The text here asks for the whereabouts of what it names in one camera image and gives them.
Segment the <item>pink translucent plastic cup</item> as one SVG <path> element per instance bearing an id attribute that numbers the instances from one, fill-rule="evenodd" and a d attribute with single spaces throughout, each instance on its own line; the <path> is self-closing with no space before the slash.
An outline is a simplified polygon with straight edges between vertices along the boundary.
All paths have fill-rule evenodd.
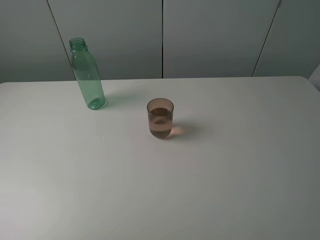
<path id="1" fill-rule="evenodd" d="M 146 109 L 150 133 L 158 139 L 167 138 L 173 128 L 174 104 L 166 98 L 155 98 Z"/>

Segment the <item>green transparent plastic bottle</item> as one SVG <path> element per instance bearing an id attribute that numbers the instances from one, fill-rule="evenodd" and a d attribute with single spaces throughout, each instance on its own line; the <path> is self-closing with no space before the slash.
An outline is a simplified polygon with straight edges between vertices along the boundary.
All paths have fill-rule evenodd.
<path id="1" fill-rule="evenodd" d="M 69 47 L 71 67 L 85 104 L 91 110 L 99 110 L 107 101 L 95 58 L 81 37 L 69 40 Z"/>

